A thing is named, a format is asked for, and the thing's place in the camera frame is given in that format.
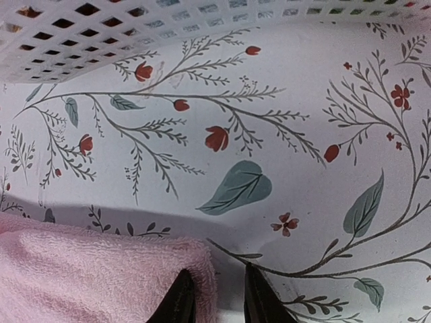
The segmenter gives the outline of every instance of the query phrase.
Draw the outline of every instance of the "small red flower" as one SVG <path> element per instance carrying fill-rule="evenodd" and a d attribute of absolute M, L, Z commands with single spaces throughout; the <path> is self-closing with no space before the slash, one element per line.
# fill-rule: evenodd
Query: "small red flower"
<path fill-rule="evenodd" d="M 404 110 L 410 110 L 410 105 L 407 101 L 407 99 L 410 98 L 409 89 L 406 87 L 401 89 L 401 86 L 397 84 L 395 89 L 391 92 L 391 97 L 394 99 L 393 103 L 396 107 L 404 107 Z"/>
<path fill-rule="evenodd" d="M 214 126 L 207 128 L 206 131 L 212 133 L 205 140 L 205 144 L 208 148 L 217 152 L 220 150 L 220 148 L 225 150 L 228 147 L 229 132 L 226 129 L 223 129 L 219 126 Z"/>
<path fill-rule="evenodd" d="M 251 56 L 255 56 L 257 54 L 259 54 L 259 52 L 261 51 L 261 49 L 259 47 L 256 46 L 249 46 L 247 47 L 247 49 L 245 50 L 245 53 L 247 55 L 251 55 Z"/>
<path fill-rule="evenodd" d="M 145 82 L 146 79 L 149 79 L 151 77 L 151 73 L 153 71 L 152 66 L 145 66 L 147 62 L 143 62 L 142 64 L 139 64 L 135 71 L 136 79 L 139 82 Z"/>
<path fill-rule="evenodd" d="M 326 149 L 326 152 L 324 154 L 324 158 L 328 163 L 332 162 L 335 158 L 337 158 L 339 154 L 339 145 L 331 145 Z"/>
<path fill-rule="evenodd" d="M 174 102 L 174 108 L 175 110 L 182 112 L 182 111 L 186 111 L 190 108 L 190 106 L 186 103 L 187 100 L 183 100 L 183 99 L 179 99 L 177 101 Z"/>
<path fill-rule="evenodd" d="M 85 134 L 82 136 L 79 141 L 79 150 L 81 154 L 86 155 L 86 151 L 91 151 L 93 149 L 93 137 L 90 137 L 89 134 Z"/>
<path fill-rule="evenodd" d="M 273 230 L 278 231 L 281 228 L 283 228 L 283 231 L 282 231 L 283 236 L 290 237 L 289 230 L 293 230 L 298 227 L 299 219 L 291 219 L 290 221 L 288 221 L 289 217 L 290 217 L 289 212 L 287 212 L 286 214 L 280 215 L 278 218 L 281 221 L 281 224 L 272 223 L 271 227 L 273 228 Z"/>
<path fill-rule="evenodd" d="M 343 66 L 345 67 L 345 69 L 347 69 L 348 71 L 353 67 L 353 66 L 351 66 L 350 64 L 349 64 L 349 62 L 345 62 L 344 64 L 343 64 Z"/>
<path fill-rule="evenodd" d="M 392 140 L 395 138 L 395 136 L 394 136 L 394 135 L 392 135 L 392 133 L 388 133 L 388 134 L 386 135 L 386 138 L 387 138 L 389 141 L 392 141 Z"/>

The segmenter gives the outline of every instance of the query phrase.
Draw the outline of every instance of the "towel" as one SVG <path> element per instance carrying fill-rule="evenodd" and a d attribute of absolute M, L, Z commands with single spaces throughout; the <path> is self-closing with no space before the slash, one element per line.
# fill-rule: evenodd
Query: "towel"
<path fill-rule="evenodd" d="M 196 322 L 216 322 L 209 249 L 192 238 L 100 234 L 0 213 L 0 322 L 146 322 L 177 274 L 196 288 Z"/>

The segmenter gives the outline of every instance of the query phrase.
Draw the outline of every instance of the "towel fold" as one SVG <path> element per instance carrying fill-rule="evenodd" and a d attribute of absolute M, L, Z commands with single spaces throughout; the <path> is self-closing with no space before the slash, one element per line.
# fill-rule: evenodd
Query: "towel fold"
<path fill-rule="evenodd" d="M 196 322 L 216 322 L 215 273 L 202 242 L 0 213 L 0 322 L 146 322 L 184 268 L 196 286 Z"/>

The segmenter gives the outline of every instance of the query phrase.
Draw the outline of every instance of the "white plastic basket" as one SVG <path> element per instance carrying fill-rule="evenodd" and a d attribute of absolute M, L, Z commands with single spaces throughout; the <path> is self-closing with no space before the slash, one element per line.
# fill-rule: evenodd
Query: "white plastic basket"
<path fill-rule="evenodd" d="M 0 72 L 58 83 L 181 38 L 286 22 L 420 23 L 429 0 L 4 0 Z"/>

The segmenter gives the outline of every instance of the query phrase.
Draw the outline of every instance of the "black object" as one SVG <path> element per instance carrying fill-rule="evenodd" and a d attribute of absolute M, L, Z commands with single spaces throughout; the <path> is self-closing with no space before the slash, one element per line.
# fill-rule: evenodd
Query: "black object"
<path fill-rule="evenodd" d="M 298 323 L 251 263 L 245 267 L 244 315 L 245 323 Z"/>
<path fill-rule="evenodd" d="M 195 323 L 195 312 L 195 286 L 183 269 L 147 323 Z"/>

